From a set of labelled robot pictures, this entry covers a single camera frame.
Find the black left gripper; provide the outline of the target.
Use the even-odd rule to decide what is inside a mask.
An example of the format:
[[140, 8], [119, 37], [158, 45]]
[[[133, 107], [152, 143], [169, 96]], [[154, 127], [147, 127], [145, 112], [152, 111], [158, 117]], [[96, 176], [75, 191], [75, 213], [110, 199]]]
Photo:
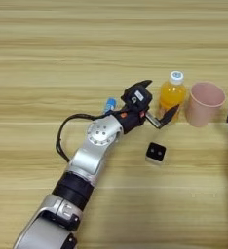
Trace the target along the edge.
[[[146, 89], [152, 82], [152, 80], [143, 80], [135, 83], [133, 87], [142, 86]], [[131, 110], [115, 112], [114, 117], [121, 124], [123, 132], [127, 134], [134, 128], [143, 125], [145, 121], [149, 121], [156, 128], [164, 127], [172, 120], [178, 108], [178, 105], [171, 107], [160, 120], [153, 117], [149, 112], [135, 112]]]

